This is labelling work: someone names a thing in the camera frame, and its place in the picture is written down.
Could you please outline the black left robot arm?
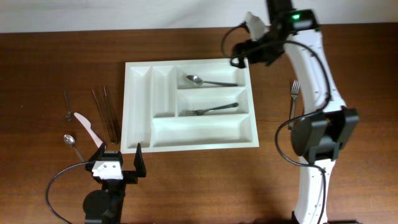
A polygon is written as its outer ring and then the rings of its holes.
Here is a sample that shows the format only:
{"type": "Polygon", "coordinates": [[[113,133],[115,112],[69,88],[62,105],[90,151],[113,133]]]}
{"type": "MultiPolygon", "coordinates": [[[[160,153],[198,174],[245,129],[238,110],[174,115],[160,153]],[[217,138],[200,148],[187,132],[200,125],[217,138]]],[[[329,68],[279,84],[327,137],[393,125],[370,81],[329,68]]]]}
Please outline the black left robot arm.
{"type": "Polygon", "coordinates": [[[147,171],[142,157],[141,145],[136,147],[134,170],[122,170],[123,155],[119,151],[107,151],[101,144],[89,158],[85,169],[101,189],[90,192],[83,201],[85,223],[120,223],[126,186],[137,184],[147,171]]]}

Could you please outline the steel fork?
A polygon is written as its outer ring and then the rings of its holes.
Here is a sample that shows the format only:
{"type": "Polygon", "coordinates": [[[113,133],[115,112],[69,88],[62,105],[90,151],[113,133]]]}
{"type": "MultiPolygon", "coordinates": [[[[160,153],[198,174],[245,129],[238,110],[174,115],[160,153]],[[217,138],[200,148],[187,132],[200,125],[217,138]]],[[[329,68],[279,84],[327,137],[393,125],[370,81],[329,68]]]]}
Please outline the steel fork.
{"type": "Polygon", "coordinates": [[[203,116],[207,112],[230,109],[230,108],[237,108],[238,106],[239,106],[239,103],[231,103],[228,105],[218,106],[215,108],[209,108],[209,109],[205,109],[205,110],[182,110],[181,115],[183,115],[183,116],[203,116]]]}
{"type": "Polygon", "coordinates": [[[299,91],[300,91],[300,82],[298,80],[294,80],[292,87],[291,87],[291,91],[290,91],[291,106],[290,106],[289,119],[293,119],[295,116],[295,104],[296,104],[297,98],[299,97],[299,91]]]}

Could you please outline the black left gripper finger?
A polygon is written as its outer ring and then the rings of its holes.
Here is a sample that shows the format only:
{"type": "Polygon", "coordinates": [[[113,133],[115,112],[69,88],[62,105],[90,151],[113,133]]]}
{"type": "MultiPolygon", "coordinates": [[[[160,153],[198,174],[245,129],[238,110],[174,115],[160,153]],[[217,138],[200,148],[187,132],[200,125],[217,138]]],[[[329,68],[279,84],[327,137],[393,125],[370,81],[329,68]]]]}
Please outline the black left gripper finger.
{"type": "Polygon", "coordinates": [[[134,167],[135,167],[135,172],[137,177],[146,177],[147,175],[147,170],[146,170],[146,166],[144,164],[144,159],[142,156],[142,149],[141,149],[141,144],[138,143],[137,147],[136,147],[136,153],[134,156],[134,167]]]}
{"type": "Polygon", "coordinates": [[[102,158],[104,152],[106,150],[106,145],[105,143],[102,143],[98,150],[90,157],[89,161],[90,162],[95,162],[98,161],[102,158]]]}

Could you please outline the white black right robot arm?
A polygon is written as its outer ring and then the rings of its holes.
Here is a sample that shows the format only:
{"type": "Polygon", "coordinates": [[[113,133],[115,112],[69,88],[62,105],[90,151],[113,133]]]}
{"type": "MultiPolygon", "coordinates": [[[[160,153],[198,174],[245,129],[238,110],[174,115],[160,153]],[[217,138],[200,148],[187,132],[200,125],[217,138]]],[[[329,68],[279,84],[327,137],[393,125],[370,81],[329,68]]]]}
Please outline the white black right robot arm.
{"type": "Polygon", "coordinates": [[[303,114],[290,117],[275,132],[289,126],[298,160],[281,156],[300,168],[298,201],[291,223],[328,223],[326,203],[331,172],[346,146],[359,115],[347,108],[331,74],[318,18],[311,9],[296,9],[292,1],[268,1],[269,25],[247,12],[239,27],[250,35],[228,55],[231,66],[270,65],[287,54],[303,98],[303,114]]]}

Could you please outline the large steel spoon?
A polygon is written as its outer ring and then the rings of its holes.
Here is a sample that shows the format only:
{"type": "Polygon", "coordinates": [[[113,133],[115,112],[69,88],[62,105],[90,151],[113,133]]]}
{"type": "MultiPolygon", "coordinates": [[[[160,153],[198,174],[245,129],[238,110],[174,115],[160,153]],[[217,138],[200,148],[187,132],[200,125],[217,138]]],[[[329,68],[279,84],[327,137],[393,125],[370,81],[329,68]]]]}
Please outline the large steel spoon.
{"type": "Polygon", "coordinates": [[[223,83],[223,82],[211,82],[211,81],[204,81],[200,77],[196,75],[186,75],[184,80],[194,86],[202,86],[203,84],[212,84],[212,85],[219,85],[219,86],[238,86],[236,83],[223,83]]]}

